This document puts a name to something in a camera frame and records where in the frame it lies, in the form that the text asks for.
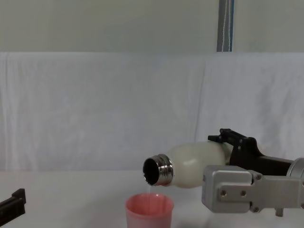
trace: wall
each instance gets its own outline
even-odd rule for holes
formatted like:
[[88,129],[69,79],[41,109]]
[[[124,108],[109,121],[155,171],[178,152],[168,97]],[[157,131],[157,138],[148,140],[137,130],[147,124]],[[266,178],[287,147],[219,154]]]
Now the wall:
[[0,51],[210,53],[216,0],[1,0]]
[[235,1],[234,51],[304,51],[304,1]]

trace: cup rim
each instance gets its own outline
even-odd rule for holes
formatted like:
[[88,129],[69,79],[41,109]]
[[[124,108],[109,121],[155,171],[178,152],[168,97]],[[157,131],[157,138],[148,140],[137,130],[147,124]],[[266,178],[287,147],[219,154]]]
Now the cup rim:
[[[170,210],[168,210],[167,212],[165,212],[165,213],[163,213],[163,214],[160,214],[160,215],[141,215],[141,214],[137,214],[137,213],[131,211],[131,210],[128,208],[127,204],[128,204],[128,202],[129,202],[132,198],[137,197],[137,196],[141,196],[141,195],[159,195],[159,196],[161,196],[161,197],[165,197],[166,199],[169,200],[169,202],[170,202],[170,204],[171,204],[171,208],[170,208]],[[142,219],[143,219],[143,218],[144,218],[144,219],[155,219],[155,218],[157,219],[157,218],[162,218],[162,217],[169,216],[169,215],[172,213],[173,208],[174,208],[174,202],[173,202],[173,200],[172,200],[170,197],[168,197],[168,196],[166,196],[166,195],[163,195],[163,194],[159,194],[159,193],[139,193],[139,194],[136,194],[136,195],[131,196],[131,197],[126,201],[126,203],[125,203],[125,209],[126,209],[127,213],[131,214],[132,216],[135,216],[135,217],[138,217],[138,218],[142,218]]]

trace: white bottle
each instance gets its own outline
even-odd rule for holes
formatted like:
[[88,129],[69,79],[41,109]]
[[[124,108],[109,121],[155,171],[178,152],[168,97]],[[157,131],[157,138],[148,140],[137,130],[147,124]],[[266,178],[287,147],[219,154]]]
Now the white bottle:
[[207,165],[226,165],[233,147],[212,141],[183,144],[172,148],[166,155],[148,158],[143,165],[143,175],[148,184],[175,185],[194,188],[202,185]]

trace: white table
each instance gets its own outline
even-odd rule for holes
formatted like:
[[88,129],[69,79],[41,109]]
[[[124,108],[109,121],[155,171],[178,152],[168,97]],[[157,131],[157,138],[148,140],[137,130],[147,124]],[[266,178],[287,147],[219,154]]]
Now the white table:
[[[147,191],[141,171],[0,172],[0,199],[25,188],[26,214],[5,228],[125,228],[124,203]],[[201,189],[153,187],[175,203],[172,228],[288,228],[304,226],[304,210],[259,214],[212,214]]]

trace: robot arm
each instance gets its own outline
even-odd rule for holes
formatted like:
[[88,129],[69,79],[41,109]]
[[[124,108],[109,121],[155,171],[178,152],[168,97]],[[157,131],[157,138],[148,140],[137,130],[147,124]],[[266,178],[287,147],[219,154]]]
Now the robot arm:
[[304,158],[295,161],[264,156],[254,138],[221,129],[209,140],[233,145],[229,166],[204,170],[202,203],[215,213],[257,213],[275,208],[304,209]]
[[0,227],[25,214],[25,203],[24,189],[17,190],[12,194],[11,198],[0,202]]

